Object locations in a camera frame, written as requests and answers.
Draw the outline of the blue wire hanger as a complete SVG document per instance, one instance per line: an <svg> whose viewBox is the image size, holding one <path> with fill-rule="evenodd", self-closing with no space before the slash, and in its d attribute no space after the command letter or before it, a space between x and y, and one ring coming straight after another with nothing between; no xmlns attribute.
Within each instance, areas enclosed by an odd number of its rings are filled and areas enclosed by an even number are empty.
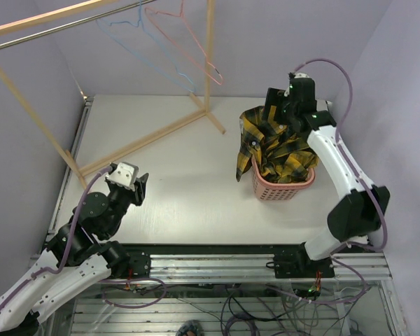
<svg viewBox="0 0 420 336"><path fill-rule="evenodd" d="M182 64L169 47L145 24L142 13L145 2L137 1L136 4L132 17L117 15L99 18L96 20L97 27L124 51L154 70L164 80L186 92L195 93L196 84L193 79L182 69Z"/></svg>

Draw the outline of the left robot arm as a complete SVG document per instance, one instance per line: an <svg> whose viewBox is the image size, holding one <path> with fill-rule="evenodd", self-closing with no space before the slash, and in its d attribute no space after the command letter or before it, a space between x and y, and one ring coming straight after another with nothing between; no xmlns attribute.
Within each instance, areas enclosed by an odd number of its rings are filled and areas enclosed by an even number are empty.
<svg viewBox="0 0 420 336"><path fill-rule="evenodd" d="M69 222L0 296L0 335L33 335L57 308L91 285L133 276L129 253L112 238L129 207L143 204L149 175L137 172L112 164L93 177L105 178L108 194L91 192L87 185Z"/></svg>

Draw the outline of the pink wire hanger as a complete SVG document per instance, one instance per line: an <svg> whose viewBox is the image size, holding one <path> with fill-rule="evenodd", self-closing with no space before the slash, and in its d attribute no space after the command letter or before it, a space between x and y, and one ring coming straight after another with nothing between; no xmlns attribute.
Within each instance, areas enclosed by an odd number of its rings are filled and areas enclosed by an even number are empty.
<svg viewBox="0 0 420 336"><path fill-rule="evenodd" d="M193 29L193 23L188 19L187 3L179 1L177 7L168 9L147 6L143 11L150 24L185 60L200 70L207 80L221 86L225 79L213 62L215 2L206 2L204 42L200 40L199 34Z"/></svg>

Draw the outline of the yellow plaid shirt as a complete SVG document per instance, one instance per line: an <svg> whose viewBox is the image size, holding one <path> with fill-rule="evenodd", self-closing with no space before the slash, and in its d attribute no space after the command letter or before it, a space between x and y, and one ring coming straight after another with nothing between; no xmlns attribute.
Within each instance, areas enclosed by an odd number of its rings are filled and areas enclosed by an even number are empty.
<svg viewBox="0 0 420 336"><path fill-rule="evenodd" d="M240 147L236 180L240 181L256 164L263 179L270 183L305 182L319 158L290 125L278 122L274 108L250 108L239 117Z"/></svg>

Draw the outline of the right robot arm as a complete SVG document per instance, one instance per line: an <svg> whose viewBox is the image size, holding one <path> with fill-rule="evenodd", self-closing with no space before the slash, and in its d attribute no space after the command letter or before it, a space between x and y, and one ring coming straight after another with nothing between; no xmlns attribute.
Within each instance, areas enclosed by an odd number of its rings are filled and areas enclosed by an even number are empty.
<svg viewBox="0 0 420 336"><path fill-rule="evenodd" d="M377 186L345 147L338 125L328 109L315 98L312 78L298 73L290 77L285 90L269 88L265 108L276 112L307 142L328 172L339 202L328 214L327 226L303 245L304 254L295 261L295 271L310 277L319 269L319 260L328 258L357 237L384 229L389 189Z"/></svg>

